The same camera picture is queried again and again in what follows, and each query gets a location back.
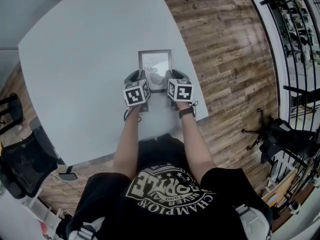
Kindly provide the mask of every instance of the floor plank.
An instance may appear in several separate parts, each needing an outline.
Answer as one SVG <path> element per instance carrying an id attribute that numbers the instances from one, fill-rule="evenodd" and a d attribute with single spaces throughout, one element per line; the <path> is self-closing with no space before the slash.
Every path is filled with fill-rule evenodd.
<path id="1" fill-rule="evenodd" d="M 243 168 L 257 193 L 264 188 L 268 164 L 260 164 L 258 148 L 246 150 L 256 136 L 241 134 L 242 128 L 257 129 L 257 108 L 267 117 L 277 117 L 277 88 L 273 61 L 264 29 L 250 0 L 165 0 L 179 27 L 190 54 L 209 112 L 198 123 L 214 162 L 223 168 Z M 17 127 L 0 137 L 3 145 L 30 134 L 29 122 L 36 116 L 20 65 L 16 67 L 0 99 L 11 92 L 19 95 L 25 116 Z M 54 209 L 74 212 L 86 179 L 109 172 L 112 157 L 102 157 L 76 165 L 80 177 L 69 184 L 49 176 L 40 196 Z M 60 166 L 57 172 L 63 172 Z"/>

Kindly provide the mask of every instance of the cable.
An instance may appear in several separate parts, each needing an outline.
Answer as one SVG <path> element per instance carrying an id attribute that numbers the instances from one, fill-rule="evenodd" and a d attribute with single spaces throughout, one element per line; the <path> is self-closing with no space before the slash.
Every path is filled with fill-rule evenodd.
<path id="1" fill-rule="evenodd" d="M 196 106 L 198 105 L 198 101 L 196 100 L 191 106 L 190 108 L 193 108 L 193 111 L 194 111 L 194 119 L 197 120 L 197 109 L 196 109 Z"/>
<path id="2" fill-rule="evenodd" d="M 68 182 L 61 180 L 61 178 L 59 177 L 59 174 L 58 174 L 58 173 L 53 173 L 53 174 L 52 174 L 52 178 L 53 178 L 53 180 L 54 180 L 56 183 L 61 183 L 61 182 L 66 183 L 70 188 L 78 191 L 78 192 L 82 195 L 82 192 L 81 192 L 81 191 L 79 191 L 79 190 L 76 189 L 75 187 L 71 186 Z"/>
<path id="3" fill-rule="evenodd" d="M 132 111 L 134 111 L 137 107 L 138 107 L 137 105 L 134 106 L 134 108 L 132 108 L 128 114 L 127 114 L 127 112 L 129 111 L 129 109 L 127 109 L 127 110 L 124 112 L 124 115 L 123 115 L 123 121 L 124 121 L 124 122 L 127 120 L 128 116 L 130 116 L 130 114 L 132 113 Z"/>
<path id="4" fill-rule="evenodd" d="M 66 181 L 62 181 L 62 182 L 66 183 L 70 188 L 73 188 L 74 190 L 78 191 L 78 192 L 82 195 L 82 192 L 81 192 L 81 191 L 79 191 L 79 190 L 76 189 L 75 187 L 71 186 L 68 182 L 66 182 Z"/>

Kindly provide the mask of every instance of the picture frame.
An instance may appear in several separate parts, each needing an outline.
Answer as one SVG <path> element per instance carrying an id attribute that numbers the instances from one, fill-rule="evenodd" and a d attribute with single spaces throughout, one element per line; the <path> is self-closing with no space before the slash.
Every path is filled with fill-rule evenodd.
<path id="1" fill-rule="evenodd" d="M 166 92 L 166 72 L 172 70 L 171 50 L 142 50 L 138 57 L 139 70 L 145 71 L 150 92 Z"/>

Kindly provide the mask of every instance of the graphic print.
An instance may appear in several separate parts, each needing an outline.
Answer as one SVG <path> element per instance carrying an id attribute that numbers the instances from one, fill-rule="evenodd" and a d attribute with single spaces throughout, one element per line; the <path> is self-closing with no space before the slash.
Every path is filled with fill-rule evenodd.
<path id="1" fill-rule="evenodd" d="M 178 86 L 176 95 L 177 100 L 190 100 L 192 87 L 191 86 Z"/>
<path id="2" fill-rule="evenodd" d="M 215 193 L 200 189 L 184 169 L 171 164 L 142 170 L 131 183 L 126 197 L 152 213 L 188 215 L 205 209 Z"/>
<path id="3" fill-rule="evenodd" d="M 138 81 L 137 81 L 137 82 L 127 83 L 127 84 L 125 85 L 125 89 L 131 88 L 131 87 L 136 87 L 136 86 L 138 86 L 138 85 L 139 85 L 139 82 L 138 82 Z"/>
<path id="4" fill-rule="evenodd" d="M 174 98 L 175 97 L 175 85 L 169 82 L 169 95 Z"/>
<path id="5" fill-rule="evenodd" d="M 144 100 L 140 88 L 128 90 L 125 95 L 130 105 Z"/>
<path id="6" fill-rule="evenodd" d="M 144 83 L 144 85 L 143 85 L 143 92 L 144 92 L 144 97 L 147 98 L 149 95 L 149 88 L 148 88 L 147 83 Z"/>

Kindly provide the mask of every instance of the wristwatch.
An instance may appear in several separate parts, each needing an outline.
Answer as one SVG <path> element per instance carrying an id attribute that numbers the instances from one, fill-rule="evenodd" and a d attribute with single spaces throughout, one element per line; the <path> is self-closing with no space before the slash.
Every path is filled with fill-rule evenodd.
<path id="1" fill-rule="evenodd" d="M 181 119 L 184 115 L 191 114 L 191 113 L 193 114 L 193 117 L 195 117 L 195 112 L 194 112 L 193 107 L 189 107 L 189 108 L 180 110 L 179 111 L 179 118 Z"/>

